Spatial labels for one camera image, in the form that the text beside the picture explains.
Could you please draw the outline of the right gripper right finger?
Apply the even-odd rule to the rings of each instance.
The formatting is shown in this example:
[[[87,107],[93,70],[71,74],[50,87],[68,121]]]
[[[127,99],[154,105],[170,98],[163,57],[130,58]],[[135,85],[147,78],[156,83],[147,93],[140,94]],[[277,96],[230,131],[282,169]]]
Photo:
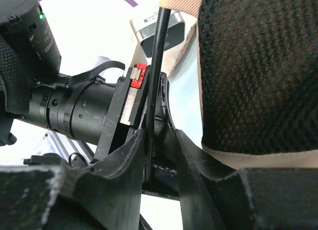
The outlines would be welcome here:
[[[175,132],[177,177],[186,230],[315,230],[318,171],[234,170]]]

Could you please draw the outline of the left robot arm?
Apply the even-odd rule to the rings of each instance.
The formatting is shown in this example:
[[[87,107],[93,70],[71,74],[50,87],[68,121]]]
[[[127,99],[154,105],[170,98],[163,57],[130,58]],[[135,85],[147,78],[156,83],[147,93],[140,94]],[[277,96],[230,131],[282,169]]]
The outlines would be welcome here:
[[[145,134],[143,173],[125,180],[139,181],[142,192],[178,199],[177,173],[165,155],[154,158],[156,128],[173,133],[165,97],[168,81],[161,69],[160,26],[155,35],[151,65],[135,64],[115,84],[101,73],[126,67],[118,61],[104,62],[90,71],[67,76],[59,72],[61,55],[39,0],[0,0],[1,111],[9,118],[60,133],[97,146],[91,162],[70,160],[61,193],[69,196],[79,178],[88,174],[101,185],[101,174],[115,161],[129,160],[123,152]]]

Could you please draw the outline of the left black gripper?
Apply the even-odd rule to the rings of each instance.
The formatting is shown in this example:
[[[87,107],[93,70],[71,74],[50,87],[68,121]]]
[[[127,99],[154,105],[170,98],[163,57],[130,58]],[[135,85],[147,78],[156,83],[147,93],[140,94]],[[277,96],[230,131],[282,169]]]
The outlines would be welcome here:
[[[115,84],[101,76],[71,77],[64,86],[32,90],[29,124],[96,145],[95,163],[121,147],[138,129],[151,67],[134,65]],[[145,150],[142,194],[178,198],[175,126],[169,108],[169,81],[160,74],[152,152]]]

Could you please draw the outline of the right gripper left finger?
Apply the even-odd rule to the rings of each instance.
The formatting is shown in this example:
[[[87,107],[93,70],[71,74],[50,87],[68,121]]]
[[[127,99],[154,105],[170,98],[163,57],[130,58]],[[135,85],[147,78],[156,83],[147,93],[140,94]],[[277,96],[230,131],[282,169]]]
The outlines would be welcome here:
[[[3,230],[136,230],[139,227],[145,132],[84,168],[3,166]]]

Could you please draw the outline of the beige pet tent fabric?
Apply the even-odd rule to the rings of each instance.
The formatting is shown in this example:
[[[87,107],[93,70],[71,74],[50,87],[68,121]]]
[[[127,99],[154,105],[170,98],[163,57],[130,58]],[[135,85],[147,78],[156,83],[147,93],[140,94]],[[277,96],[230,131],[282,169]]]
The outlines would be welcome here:
[[[159,0],[197,19],[202,148],[234,168],[318,165],[318,0]]]

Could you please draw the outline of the black tent pole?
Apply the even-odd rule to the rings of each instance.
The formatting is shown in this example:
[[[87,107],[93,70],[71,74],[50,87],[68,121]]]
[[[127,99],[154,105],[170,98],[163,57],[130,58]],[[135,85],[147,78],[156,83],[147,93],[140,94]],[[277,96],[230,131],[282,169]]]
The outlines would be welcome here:
[[[155,113],[157,95],[159,89],[159,78],[161,72],[162,58],[164,52],[164,44],[166,39],[166,32],[168,28],[170,9],[163,7],[159,8],[157,26],[155,32],[153,57],[151,63],[151,71],[149,77],[149,89],[148,89],[148,102],[147,113],[145,122],[146,131],[146,158],[145,158],[145,182],[148,183],[151,180],[151,167],[153,157],[153,144],[154,144],[154,128],[155,128]]]

